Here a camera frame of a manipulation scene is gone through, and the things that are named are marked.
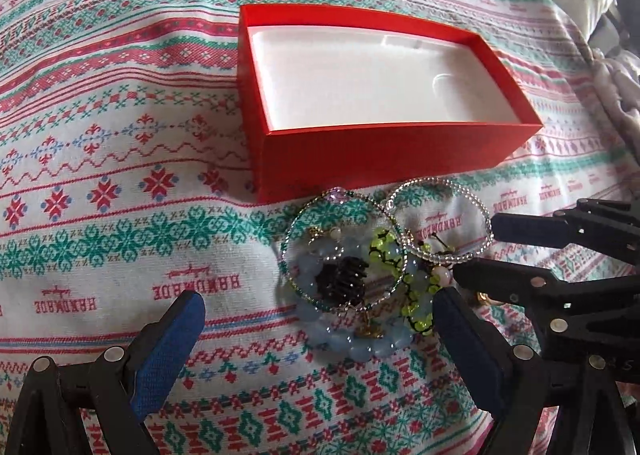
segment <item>beaded bracelet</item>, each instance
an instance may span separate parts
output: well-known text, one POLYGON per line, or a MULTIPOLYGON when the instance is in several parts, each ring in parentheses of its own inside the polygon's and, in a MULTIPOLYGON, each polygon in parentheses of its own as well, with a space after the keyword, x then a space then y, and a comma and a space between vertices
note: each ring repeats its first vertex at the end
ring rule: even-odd
POLYGON ((331 188, 330 190, 322 192, 321 194, 319 194, 318 196, 314 197, 309 202, 307 202, 300 209, 298 214, 295 216, 295 218, 293 219, 293 221, 289 225, 289 229, 287 230, 287 232, 286 232, 286 234, 284 236, 284 240, 282 241, 282 244, 280 245, 280 261, 278 263, 279 268, 280 268, 280 273, 286 279, 286 281, 291 285, 291 287, 293 287, 293 289, 296 291, 296 294, 299 295, 300 298, 302 298, 305 301, 309 302, 311 305, 313 305, 314 307, 316 307, 319 310, 322 310, 322 311, 325 311, 325 312, 331 312, 331 313, 346 313, 349 310, 353 310, 356 313, 369 311, 373 307, 375 307, 376 305, 379 305, 380 303, 382 303, 386 299, 390 298, 391 295, 399 287, 400 283, 402 282, 402 279, 404 278, 404 275, 406 274, 407 261, 408 261, 407 254, 408 254, 408 252, 407 252, 407 248, 406 248, 406 245, 405 245, 405 241, 401 239, 402 236, 403 236, 403 232, 404 232, 404 230, 401 228, 401 226, 399 226, 396 218, 393 215, 391 215, 391 213, 389 213, 382 204, 378 203, 377 201, 375 201, 371 197, 369 197, 367 195, 363 195, 363 194, 357 193, 357 192, 354 192, 353 190, 345 190, 344 188, 340 188, 340 187, 331 188), (312 297, 311 295, 307 294, 304 291, 304 289, 302 289, 296 283, 295 278, 291 275, 291 272, 289 270, 289 266, 287 264, 287 258, 286 258, 287 249, 289 247, 289 242, 291 240, 291 235, 292 235, 294 229, 296 228, 296 223, 300 220, 300 217, 302 217, 302 215, 309 209, 309 207, 311 207, 314 204, 318 203, 322 199, 326 199, 329 202, 332 202, 333 204, 343 204, 343 203, 347 202, 351 198, 362 200, 367 205, 371 206, 374 210, 378 211, 380 214, 382 214, 382 215, 384 215, 386 217, 388 222, 391 224, 391 231, 398 238, 398 245, 399 245, 401 258, 402 258, 402 268, 398 269, 399 273, 398 273, 398 276, 395 277, 393 285, 389 289, 384 291, 382 293, 382 296, 377 298, 375 301, 372 301, 372 302, 369 302, 369 303, 365 303, 363 305, 358 305, 358 306, 353 306, 353 305, 350 305, 349 303, 343 304, 343 305, 332 306, 332 305, 327 305, 325 302, 323 302, 321 300, 318 300, 318 299, 312 297))
POLYGON ((414 239, 411 237, 411 234, 405 232, 402 234, 402 242, 403 245, 407 248, 409 252, 414 254, 416 257, 421 258, 422 260, 426 260, 428 262, 434 263, 436 265, 452 265, 454 263, 462 263, 464 261, 469 261, 472 258, 479 257, 482 255, 489 247, 491 247, 492 242, 494 242, 494 233, 491 229, 491 215, 489 210, 486 208, 482 201, 471 192, 468 188, 465 188, 461 184, 454 182, 448 178, 440 178, 440 177, 418 177, 412 180, 408 180, 403 182, 400 186, 398 186, 391 195, 386 199, 385 209, 387 212, 394 212, 398 205, 396 204, 396 198, 402 191, 406 188, 416 185, 430 184, 433 186, 444 186, 445 188, 449 188, 454 194, 462 195, 468 201, 473 204, 476 208, 480 210, 483 217, 484 230, 486 232, 486 236, 482 243, 474 248, 472 251, 468 251, 461 255, 456 255, 453 253, 433 253, 431 251, 426 251, 420 247, 420 245, 416 245, 414 239))

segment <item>silver beaded bracelet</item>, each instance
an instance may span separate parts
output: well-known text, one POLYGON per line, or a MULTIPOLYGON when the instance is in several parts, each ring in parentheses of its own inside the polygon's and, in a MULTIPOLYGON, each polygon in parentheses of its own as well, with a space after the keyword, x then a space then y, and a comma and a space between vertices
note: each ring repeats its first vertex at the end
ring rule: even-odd
POLYGON ((300 211, 295 216, 293 221, 290 223, 289 229, 287 230, 287 233, 284 236, 282 244, 280 245, 280 261, 278 263, 280 273, 285 278, 285 280, 291 285, 291 287, 293 287, 293 289, 296 291, 296 294, 299 295, 300 298, 308 301, 309 303, 311 303, 316 308, 322 311, 338 313, 338 314, 346 313, 347 311, 350 311, 350 310, 355 311, 356 313, 369 311, 376 305, 390 298, 391 295, 400 286, 400 283, 404 278, 404 275, 406 274, 407 263, 408 263, 408 252, 407 252, 407 247, 404 244, 404 241, 402 240, 403 233, 404 233, 404 230, 398 224, 398 221, 396 220, 396 218, 385 209, 385 206, 383 204, 378 203, 377 201, 375 201, 374 199, 372 199, 367 195, 354 192, 353 190, 345 190, 345 188, 331 188, 330 190, 322 192, 321 194, 319 194, 318 196, 314 197, 309 202, 307 202, 300 209, 300 211), (392 231, 396 235, 396 238, 398 239, 398 246, 399 246, 401 257, 402 257, 402 269, 399 269, 399 275, 394 280, 393 285, 389 289, 384 291, 382 296, 380 296, 375 301, 367 303, 365 305, 359 305, 357 307, 349 304, 332 307, 330 305, 325 304, 321 300, 318 300, 316 298, 309 296, 308 294, 306 294, 305 291, 303 291, 303 289, 301 289, 297 285, 294 277, 291 275, 291 272, 289 271, 289 266, 287 265, 287 250, 289 248, 291 234, 295 229, 296 223, 309 207, 318 203, 322 199, 328 199, 330 201, 334 201, 336 204, 343 204, 349 198, 360 199, 363 202, 366 202, 366 204, 369 204, 373 209, 377 210, 380 214, 384 215, 386 219, 389 221, 392 227, 392 231))
POLYGON ((431 253, 430 251, 425 251, 414 243, 414 239, 412 238, 410 233, 405 232, 401 236, 401 241, 403 242, 403 245, 409 250, 409 252, 411 252, 418 258, 422 258, 423 260, 429 261, 436 265, 451 265, 454 263, 462 263, 464 261, 469 261, 472 258, 479 257, 489 247, 491 247, 492 242, 494 242, 494 233, 491 229, 491 215, 489 213, 489 210, 484 204, 482 204, 482 201, 475 194, 471 193, 471 190, 448 178, 418 177, 403 182, 400 186, 393 190, 391 195, 383 203, 385 206, 385 210, 390 214, 395 212, 398 207, 398 205, 396 204, 396 198, 400 193, 402 193, 403 190, 410 186, 425 184, 431 186, 444 186, 445 188, 449 188, 453 192, 453 194, 461 195, 464 198, 468 199, 468 201, 476 208, 478 208, 482 213, 482 217, 484 219, 484 231, 486 232, 486 236, 482 243, 472 251, 468 251, 462 255, 455 255, 453 253, 431 253))

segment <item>crumpled cloth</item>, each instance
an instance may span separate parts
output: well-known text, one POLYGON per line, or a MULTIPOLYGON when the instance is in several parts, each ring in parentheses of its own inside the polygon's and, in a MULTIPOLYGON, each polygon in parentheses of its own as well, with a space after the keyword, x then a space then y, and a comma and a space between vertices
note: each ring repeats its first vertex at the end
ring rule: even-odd
POLYGON ((640 58, 622 50, 605 58, 593 50, 594 87, 612 123, 640 161, 640 58))

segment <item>silver screw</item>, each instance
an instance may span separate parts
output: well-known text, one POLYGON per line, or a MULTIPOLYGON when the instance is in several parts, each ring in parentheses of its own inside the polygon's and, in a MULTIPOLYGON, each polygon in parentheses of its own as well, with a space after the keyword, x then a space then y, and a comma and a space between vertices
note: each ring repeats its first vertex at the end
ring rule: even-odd
POLYGON ((592 354, 589 356, 589 364, 596 370, 603 370, 607 366, 607 362, 604 360, 602 356, 598 356, 597 354, 592 354))
POLYGON ((533 285, 533 287, 542 287, 545 284, 546 280, 542 278, 542 276, 534 276, 531 278, 531 285, 533 285))
POLYGON ((564 332, 569 328, 569 324, 562 318, 555 318, 549 324, 553 332, 564 332))
POLYGON ((33 370, 36 372, 44 372, 49 368, 49 358, 38 358, 33 362, 33 370))
POLYGON ((523 361, 529 361, 533 357, 533 349, 528 345, 516 345, 513 348, 513 355, 523 361))
POLYGON ((104 352, 104 359, 111 363, 120 361, 122 358, 124 358, 124 349, 122 347, 111 347, 104 352))

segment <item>open red box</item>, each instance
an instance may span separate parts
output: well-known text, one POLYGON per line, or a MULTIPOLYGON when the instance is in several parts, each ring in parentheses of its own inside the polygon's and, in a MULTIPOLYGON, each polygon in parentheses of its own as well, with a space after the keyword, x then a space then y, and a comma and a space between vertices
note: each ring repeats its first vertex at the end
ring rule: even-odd
POLYGON ((436 22, 246 5, 238 53, 262 204, 490 168, 542 128, 484 40, 436 22))

